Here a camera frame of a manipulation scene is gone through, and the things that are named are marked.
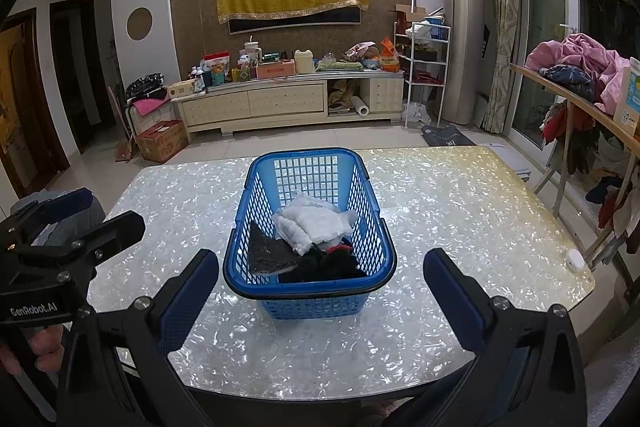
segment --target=sliding glass door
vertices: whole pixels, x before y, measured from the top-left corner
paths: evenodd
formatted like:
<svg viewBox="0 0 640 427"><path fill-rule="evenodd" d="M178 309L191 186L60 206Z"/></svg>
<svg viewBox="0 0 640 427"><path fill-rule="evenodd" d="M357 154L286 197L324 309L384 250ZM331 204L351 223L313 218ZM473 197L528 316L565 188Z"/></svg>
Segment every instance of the sliding glass door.
<svg viewBox="0 0 640 427"><path fill-rule="evenodd" d="M579 0L522 0L520 21L517 63L523 66L540 42L562 41L580 30ZM516 76L506 134L542 165L548 164L554 144L544 145L540 126L554 102L556 97L542 86Z"/></svg>

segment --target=orange bag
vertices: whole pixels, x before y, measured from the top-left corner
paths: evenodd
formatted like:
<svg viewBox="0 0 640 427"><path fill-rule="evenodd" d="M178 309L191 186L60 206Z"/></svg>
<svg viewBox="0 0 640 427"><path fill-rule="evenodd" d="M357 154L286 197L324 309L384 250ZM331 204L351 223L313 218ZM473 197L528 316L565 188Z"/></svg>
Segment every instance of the orange bag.
<svg viewBox="0 0 640 427"><path fill-rule="evenodd" d="M400 62L398 61L398 52L389 37L381 42L382 51L380 52L380 68L390 73L398 73L400 71Z"/></svg>

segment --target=laundry basket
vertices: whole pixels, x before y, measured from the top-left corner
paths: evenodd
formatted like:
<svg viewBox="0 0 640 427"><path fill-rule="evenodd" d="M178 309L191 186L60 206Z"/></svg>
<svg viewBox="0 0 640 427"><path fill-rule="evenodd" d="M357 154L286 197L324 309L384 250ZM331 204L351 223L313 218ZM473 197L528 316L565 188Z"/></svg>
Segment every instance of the laundry basket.
<svg viewBox="0 0 640 427"><path fill-rule="evenodd" d="M340 211L357 210L353 253L367 274L358 279L279 283L278 276L249 273L249 224L276 237L275 211L292 200L292 192L334 203ZM236 227L226 247L223 275L229 288L255 299L276 319L313 319L358 313L369 293L382 288L396 270L396 250L359 155L329 148L274 152L249 167L236 214Z"/></svg>

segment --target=pink cloth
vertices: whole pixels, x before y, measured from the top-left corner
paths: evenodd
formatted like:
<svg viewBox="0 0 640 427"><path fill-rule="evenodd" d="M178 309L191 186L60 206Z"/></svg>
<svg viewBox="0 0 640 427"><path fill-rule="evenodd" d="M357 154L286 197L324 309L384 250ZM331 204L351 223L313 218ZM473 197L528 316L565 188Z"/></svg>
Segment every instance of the pink cloth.
<svg viewBox="0 0 640 427"><path fill-rule="evenodd" d="M145 116L146 114L149 114L151 111L155 111L167 100L169 100L168 93L162 100L158 100L157 98L143 98L142 100L136 100L133 103L133 105L136 106L136 109L140 113L140 116Z"/></svg>
<svg viewBox="0 0 640 427"><path fill-rule="evenodd" d="M598 41L582 33L569 35L564 41L542 42L533 50L525 67L539 71L558 64L577 66L591 76L594 82L600 80L605 88L602 103L595 106L607 114L613 115L620 100L620 87L624 68L630 63L617 51L606 50Z"/></svg>

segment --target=human hand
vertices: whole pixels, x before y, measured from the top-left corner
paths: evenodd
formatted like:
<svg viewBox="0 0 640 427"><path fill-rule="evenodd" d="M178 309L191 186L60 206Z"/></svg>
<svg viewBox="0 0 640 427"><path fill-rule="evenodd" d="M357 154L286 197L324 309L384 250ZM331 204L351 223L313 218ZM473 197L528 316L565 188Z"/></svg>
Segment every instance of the human hand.
<svg viewBox="0 0 640 427"><path fill-rule="evenodd" d="M38 331L29 339L31 350L36 354L36 367L41 371L57 371L62 365L65 348L60 344L62 340L62 324L50 326ZM20 363L6 344L0 343L0 365L3 365L10 375L20 375Z"/></svg>

